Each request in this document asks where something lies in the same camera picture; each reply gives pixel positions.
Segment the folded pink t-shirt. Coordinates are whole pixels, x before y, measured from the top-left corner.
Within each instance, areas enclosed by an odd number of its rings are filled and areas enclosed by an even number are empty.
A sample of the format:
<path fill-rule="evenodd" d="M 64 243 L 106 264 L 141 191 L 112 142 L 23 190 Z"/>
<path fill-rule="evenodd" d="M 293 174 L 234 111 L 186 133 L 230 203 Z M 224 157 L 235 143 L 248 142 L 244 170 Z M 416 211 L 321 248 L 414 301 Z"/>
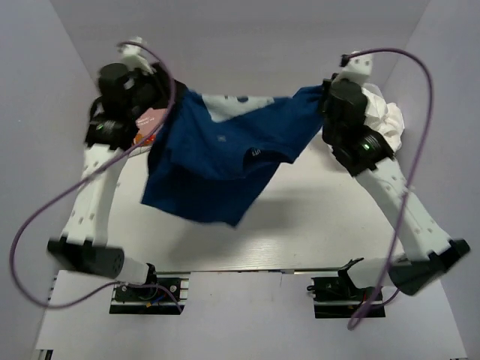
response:
<path fill-rule="evenodd" d="M 166 109 L 150 108 L 136 120 L 138 132 L 133 140 L 134 145 L 145 140 L 142 146 L 150 146 L 155 141 L 156 132 L 150 136 L 149 134 L 161 123 L 165 112 Z"/>

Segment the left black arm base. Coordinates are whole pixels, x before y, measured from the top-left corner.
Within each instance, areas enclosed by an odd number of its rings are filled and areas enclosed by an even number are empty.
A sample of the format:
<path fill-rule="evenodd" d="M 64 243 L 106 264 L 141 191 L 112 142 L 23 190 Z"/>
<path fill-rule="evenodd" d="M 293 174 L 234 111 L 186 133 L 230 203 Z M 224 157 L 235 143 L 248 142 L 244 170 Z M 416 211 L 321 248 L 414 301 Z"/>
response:
<path fill-rule="evenodd" d="M 157 283 L 163 289 L 115 286 L 109 314 L 115 315 L 180 315 L 188 298 L 189 274 L 157 274 Z"/>

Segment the crumpled white t-shirts pile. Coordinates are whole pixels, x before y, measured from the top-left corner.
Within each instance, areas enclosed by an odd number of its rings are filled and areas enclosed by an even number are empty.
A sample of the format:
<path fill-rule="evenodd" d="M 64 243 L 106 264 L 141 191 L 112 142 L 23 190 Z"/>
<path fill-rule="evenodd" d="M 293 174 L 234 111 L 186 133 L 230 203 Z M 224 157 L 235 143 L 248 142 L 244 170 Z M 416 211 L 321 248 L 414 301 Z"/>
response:
<path fill-rule="evenodd" d="M 374 84 L 365 83 L 362 92 L 368 101 L 365 124 L 380 133 L 394 152 L 398 151 L 405 129 L 401 110 L 396 103 L 387 103 L 380 88 Z"/>

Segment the blue t-shirt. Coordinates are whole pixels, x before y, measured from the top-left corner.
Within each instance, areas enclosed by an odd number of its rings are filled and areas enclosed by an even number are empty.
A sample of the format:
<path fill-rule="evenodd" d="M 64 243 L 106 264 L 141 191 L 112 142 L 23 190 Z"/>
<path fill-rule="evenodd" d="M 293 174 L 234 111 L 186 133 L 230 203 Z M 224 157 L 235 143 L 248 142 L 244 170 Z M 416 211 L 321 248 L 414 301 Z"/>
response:
<path fill-rule="evenodd" d="M 148 155 L 142 204 L 197 223 L 235 227 L 282 163 L 320 131 L 321 86 L 291 97 L 184 91 Z"/>

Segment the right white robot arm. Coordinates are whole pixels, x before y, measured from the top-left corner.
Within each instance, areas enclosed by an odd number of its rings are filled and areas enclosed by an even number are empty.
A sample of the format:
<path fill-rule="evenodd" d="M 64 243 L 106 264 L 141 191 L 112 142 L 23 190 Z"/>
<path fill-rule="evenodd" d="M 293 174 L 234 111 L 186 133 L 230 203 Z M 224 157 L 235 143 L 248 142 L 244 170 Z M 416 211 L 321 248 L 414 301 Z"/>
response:
<path fill-rule="evenodd" d="M 322 139 L 337 162 L 369 193 L 403 246 L 400 256 L 356 259 L 340 271 L 340 293 L 356 299 L 376 275 L 382 283 L 414 296 L 448 272 L 469 252 L 462 239 L 452 238 L 430 216 L 407 180 L 384 137 L 365 124 L 368 99 L 360 85 L 337 73 L 324 79 L 319 111 Z"/>

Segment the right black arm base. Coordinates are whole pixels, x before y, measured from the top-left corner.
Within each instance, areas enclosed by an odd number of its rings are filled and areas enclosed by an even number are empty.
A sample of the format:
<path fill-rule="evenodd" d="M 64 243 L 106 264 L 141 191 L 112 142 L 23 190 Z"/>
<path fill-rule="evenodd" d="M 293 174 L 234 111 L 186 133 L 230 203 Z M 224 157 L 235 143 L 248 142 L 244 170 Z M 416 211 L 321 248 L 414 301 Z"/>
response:
<path fill-rule="evenodd" d="M 348 319 L 372 295 L 373 287 L 350 289 L 337 276 L 312 277 L 307 293 L 313 299 L 316 319 Z"/>

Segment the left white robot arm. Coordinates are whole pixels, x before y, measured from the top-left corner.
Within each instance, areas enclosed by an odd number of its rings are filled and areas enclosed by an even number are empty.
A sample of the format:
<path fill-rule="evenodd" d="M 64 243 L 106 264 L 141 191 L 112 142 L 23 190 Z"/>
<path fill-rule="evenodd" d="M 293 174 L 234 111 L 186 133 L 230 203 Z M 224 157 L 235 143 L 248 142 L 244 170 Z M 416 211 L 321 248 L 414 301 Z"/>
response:
<path fill-rule="evenodd" d="M 109 246 L 108 222 L 119 176 L 139 131 L 137 119 L 149 109 L 170 110 L 176 99 L 175 80 L 161 63 L 149 70 L 112 63 L 97 79 L 100 97 L 91 105 L 85 136 L 84 168 L 73 209 L 58 238 L 47 251 L 69 271 L 133 284 L 141 299 L 158 292 L 153 268 Z"/>

